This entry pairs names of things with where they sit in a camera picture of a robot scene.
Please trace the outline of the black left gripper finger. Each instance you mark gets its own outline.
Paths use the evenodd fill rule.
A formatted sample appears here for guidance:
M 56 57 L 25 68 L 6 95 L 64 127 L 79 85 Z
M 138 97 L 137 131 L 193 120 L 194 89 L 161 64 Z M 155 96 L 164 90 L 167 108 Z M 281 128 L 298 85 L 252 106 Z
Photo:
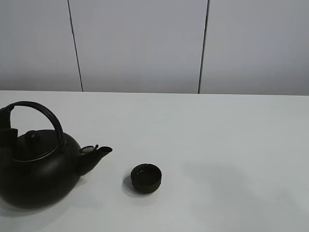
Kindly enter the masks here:
M 0 150 L 13 149 L 18 138 L 18 130 L 9 128 L 0 130 Z

